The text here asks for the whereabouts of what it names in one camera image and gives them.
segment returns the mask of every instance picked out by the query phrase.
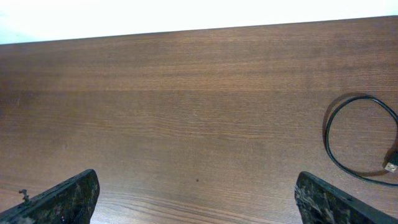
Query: usb connector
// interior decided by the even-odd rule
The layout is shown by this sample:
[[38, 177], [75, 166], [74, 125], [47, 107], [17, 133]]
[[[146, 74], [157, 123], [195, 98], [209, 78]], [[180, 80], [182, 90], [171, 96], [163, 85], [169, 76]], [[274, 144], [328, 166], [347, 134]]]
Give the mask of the usb connector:
[[389, 172], [395, 172], [398, 168], [398, 152], [394, 152], [390, 158], [388, 158], [388, 163], [385, 166], [385, 170]]

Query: cable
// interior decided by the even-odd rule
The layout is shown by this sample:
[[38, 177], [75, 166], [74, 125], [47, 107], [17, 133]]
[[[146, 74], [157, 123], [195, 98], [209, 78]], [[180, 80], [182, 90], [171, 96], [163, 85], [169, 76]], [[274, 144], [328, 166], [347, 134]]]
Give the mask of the cable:
[[384, 185], [384, 186], [388, 186], [388, 187], [398, 187], [398, 184], [392, 184], [392, 183], [387, 183], [387, 182], [383, 182], [383, 181], [378, 181], [378, 180], [372, 180], [372, 179], [368, 179], [365, 177], [361, 177], [358, 174], [355, 174], [354, 172], [352, 172], [351, 170], [349, 170], [347, 167], [341, 165], [336, 158], [333, 156], [333, 154], [330, 151], [330, 146], [329, 146], [329, 132], [330, 132], [330, 126], [331, 126], [331, 122], [333, 121], [333, 118], [335, 118], [336, 114], [347, 104], [356, 101], [356, 100], [372, 100], [374, 102], [376, 102], [378, 105], [380, 105], [382, 108], [384, 108], [391, 116], [392, 118], [394, 118], [394, 121], [397, 123], [397, 127], [398, 127], [398, 116], [397, 114], [395, 114], [395, 112], [388, 107], [385, 103], [383, 103], [381, 100], [373, 97], [373, 96], [369, 96], [369, 95], [365, 95], [365, 96], [356, 96], [353, 98], [350, 98], [348, 100], [346, 100], [344, 103], [340, 104], [330, 115], [326, 128], [325, 128], [325, 135], [324, 135], [324, 141], [325, 141], [325, 148], [326, 148], [326, 152], [328, 153], [330, 159], [343, 171], [345, 171], [346, 173], [352, 175], [353, 177], [356, 177], [360, 180], [363, 180], [365, 182], [369, 182], [369, 183], [373, 183], [373, 184], [379, 184], [379, 185]]

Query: tabletop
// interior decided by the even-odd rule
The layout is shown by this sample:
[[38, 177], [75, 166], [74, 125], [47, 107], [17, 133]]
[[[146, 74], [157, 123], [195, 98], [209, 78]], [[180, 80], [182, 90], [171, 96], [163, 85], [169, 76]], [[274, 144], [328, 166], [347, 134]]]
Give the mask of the tabletop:
[[[398, 17], [0, 45], [0, 211], [92, 168], [92, 223], [301, 223], [305, 170], [398, 218], [398, 189], [322, 138], [336, 99], [398, 111], [397, 61]], [[398, 183], [396, 138], [356, 101], [330, 144]]]

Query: white wall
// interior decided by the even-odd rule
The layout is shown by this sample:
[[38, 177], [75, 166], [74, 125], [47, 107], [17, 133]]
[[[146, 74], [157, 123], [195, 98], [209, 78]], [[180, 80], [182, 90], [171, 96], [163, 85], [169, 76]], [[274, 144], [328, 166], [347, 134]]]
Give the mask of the white wall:
[[398, 14], [398, 0], [0, 0], [0, 44]]

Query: wood grain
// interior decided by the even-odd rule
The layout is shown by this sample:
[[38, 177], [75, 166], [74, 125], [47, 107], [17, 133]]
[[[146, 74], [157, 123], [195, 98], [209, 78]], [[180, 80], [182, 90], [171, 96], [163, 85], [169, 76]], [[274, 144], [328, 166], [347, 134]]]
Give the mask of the wood grain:
[[[306, 170], [398, 218], [398, 189], [340, 171], [322, 141], [341, 95], [398, 111], [397, 30], [379, 17], [0, 45], [0, 210], [93, 168], [93, 223], [301, 223]], [[396, 136], [361, 101], [330, 141], [374, 172]]]

